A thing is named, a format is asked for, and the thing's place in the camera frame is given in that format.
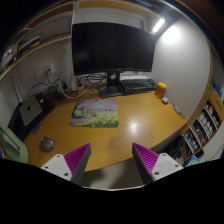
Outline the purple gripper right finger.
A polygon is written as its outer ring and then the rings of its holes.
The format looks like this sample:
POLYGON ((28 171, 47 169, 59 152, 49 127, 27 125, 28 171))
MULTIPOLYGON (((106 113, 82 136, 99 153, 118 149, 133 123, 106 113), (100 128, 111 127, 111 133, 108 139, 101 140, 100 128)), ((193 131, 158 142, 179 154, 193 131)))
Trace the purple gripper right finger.
POLYGON ((137 143, 132 144, 132 154, 144 185, 182 169, 167 153, 157 154, 137 143))

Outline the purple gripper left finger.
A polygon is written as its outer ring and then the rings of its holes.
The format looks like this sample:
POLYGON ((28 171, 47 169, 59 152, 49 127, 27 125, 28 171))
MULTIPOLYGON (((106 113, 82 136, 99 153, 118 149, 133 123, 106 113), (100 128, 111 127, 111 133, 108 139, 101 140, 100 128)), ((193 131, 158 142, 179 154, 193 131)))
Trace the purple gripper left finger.
POLYGON ((42 169, 80 185, 90 155, 91 145, 85 144, 66 155, 56 154, 42 169))

